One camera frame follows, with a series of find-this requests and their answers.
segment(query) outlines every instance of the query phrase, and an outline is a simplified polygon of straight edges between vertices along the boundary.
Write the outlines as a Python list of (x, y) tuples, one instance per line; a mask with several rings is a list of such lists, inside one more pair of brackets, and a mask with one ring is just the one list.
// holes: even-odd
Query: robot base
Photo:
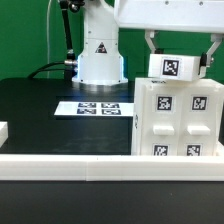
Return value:
[(79, 89), (90, 90), (90, 91), (113, 91), (117, 89), (127, 88), (128, 79), (122, 80), (80, 80), (74, 77), (72, 79), (72, 86)]

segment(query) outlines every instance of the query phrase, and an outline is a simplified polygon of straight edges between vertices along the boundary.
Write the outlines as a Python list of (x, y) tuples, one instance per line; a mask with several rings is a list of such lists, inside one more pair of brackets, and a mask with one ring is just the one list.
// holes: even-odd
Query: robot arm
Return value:
[[(223, 11), (223, 0), (115, 0), (115, 20), (120, 27), (146, 30), (145, 39), (152, 53), (149, 77), (184, 81), (204, 77), (206, 67), (213, 62), (212, 54), (224, 37)], [(158, 55), (162, 52), (154, 41), (155, 30), (211, 33), (213, 45), (201, 57)], [(165, 64), (168, 61), (172, 68)], [(166, 69), (176, 72), (164, 74)]]

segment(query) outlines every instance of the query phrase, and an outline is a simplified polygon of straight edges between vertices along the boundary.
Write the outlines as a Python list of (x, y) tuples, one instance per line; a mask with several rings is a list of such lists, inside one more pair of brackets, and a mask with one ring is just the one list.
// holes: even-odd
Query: triangle warning sticker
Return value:
[(106, 50), (103, 42), (100, 43), (100, 46), (96, 49), (95, 53), (107, 54), (107, 50)]

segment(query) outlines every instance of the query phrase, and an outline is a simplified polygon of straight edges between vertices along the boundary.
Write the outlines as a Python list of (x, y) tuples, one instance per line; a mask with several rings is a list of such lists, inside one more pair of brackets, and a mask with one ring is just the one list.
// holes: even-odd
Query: white box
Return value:
[(8, 123), (0, 122), (0, 147), (2, 147), (7, 138), (8, 138)]
[(150, 55), (149, 77), (193, 81), (203, 78), (205, 72), (205, 67), (200, 69), (200, 57), (168, 54)]
[(215, 155), (223, 85), (137, 78), (132, 155)]

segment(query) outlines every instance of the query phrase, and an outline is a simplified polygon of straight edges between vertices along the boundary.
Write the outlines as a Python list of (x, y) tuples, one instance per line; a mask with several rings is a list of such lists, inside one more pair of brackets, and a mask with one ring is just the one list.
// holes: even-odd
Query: green wall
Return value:
[[(114, 0), (107, 0), (113, 5)], [(47, 63), (47, 8), (48, 0), (9, 2), (1, 0), (0, 13), (0, 79), (26, 77)], [(70, 13), (74, 50), (83, 46), (83, 14)], [(50, 10), (50, 61), (64, 60), (66, 56), (61, 11), (57, 0), (52, 0)], [(130, 80), (147, 76), (149, 48), (143, 30), (121, 29), (119, 50), (125, 58), (125, 73)], [(201, 55), (211, 46), (209, 34), (160, 32), (159, 47), (165, 53)], [(218, 81), (224, 74), (224, 44), (215, 53), (215, 62), (207, 77)], [(61, 73), (51, 77), (62, 78)]]

